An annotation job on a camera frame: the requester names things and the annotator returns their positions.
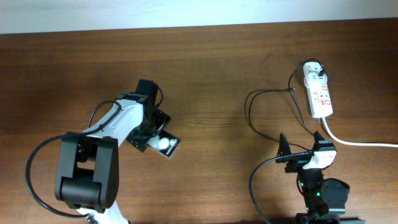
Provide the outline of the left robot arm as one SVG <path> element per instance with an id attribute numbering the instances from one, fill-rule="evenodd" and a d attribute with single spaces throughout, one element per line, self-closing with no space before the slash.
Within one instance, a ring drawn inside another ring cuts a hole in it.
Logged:
<path id="1" fill-rule="evenodd" d="M 62 138 L 55 197 L 89 223 L 128 223 L 116 202 L 124 141 L 141 152 L 151 147 L 166 157 L 178 146 L 179 139 L 164 130 L 170 116 L 158 109 L 157 94 L 123 94 L 96 124 Z"/>

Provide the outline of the black smartphone with lit screen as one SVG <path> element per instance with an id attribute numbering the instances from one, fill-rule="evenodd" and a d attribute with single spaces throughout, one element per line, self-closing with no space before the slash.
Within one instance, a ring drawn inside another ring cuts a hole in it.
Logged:
<path id="1" fill-rule="evenodd" d="M 150 138 L 147 145 L 167 158 L 171 158 L 180 144 L 180 139 L 162 130 L 158 135 Z"/>

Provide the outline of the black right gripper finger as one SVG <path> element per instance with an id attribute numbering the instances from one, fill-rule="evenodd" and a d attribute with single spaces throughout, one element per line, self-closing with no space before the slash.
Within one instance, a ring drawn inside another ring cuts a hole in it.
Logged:
<path id="1" fill-rule="evenodd" d="M 277 151 L 277 157 L 289 156 L 291 155 L 291 149 L 288 140 L 284 133 L 280 133 L 279 136 L 279 149 Z"/>
<path id="2" fill-rule="evenodd" d="M 318 131 L 314 132 L 313 137 L 315 143 L 312 147 L 312 150 L 314 152 L 336 151 L 335 145 L 331 141 L 324 139 Z"/>

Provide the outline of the white power strip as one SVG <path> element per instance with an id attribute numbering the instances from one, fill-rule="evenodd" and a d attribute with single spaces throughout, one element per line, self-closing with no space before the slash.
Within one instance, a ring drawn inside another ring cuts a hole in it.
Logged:
<path id="1" fill-rule="evenodd" d="M 323 70 L 318 62 L 307 62 L 304 71 Z M 333 114 L 328 84 L 307 88 L 308 101 L 313 118 L 326 118 Z"/>

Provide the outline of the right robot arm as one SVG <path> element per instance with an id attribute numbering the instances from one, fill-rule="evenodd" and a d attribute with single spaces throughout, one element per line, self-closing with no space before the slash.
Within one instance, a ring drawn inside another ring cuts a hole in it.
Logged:
<path id="1" fill-rule="evenodd" d="M 286 173 L 297 174 L 297 186 L 301 190 L 306 213 L 298 213 L 295 223 L 365 223 L 359 218 L 341 218 L 346 213 L 350 186 L 341 180 L 323 176 L 336 157 L 335 145 L 319 132 L 315 132 L 311 150 L 292 153 L 285 135 L 280 134 L 277 163 L 286 165 Z"/>

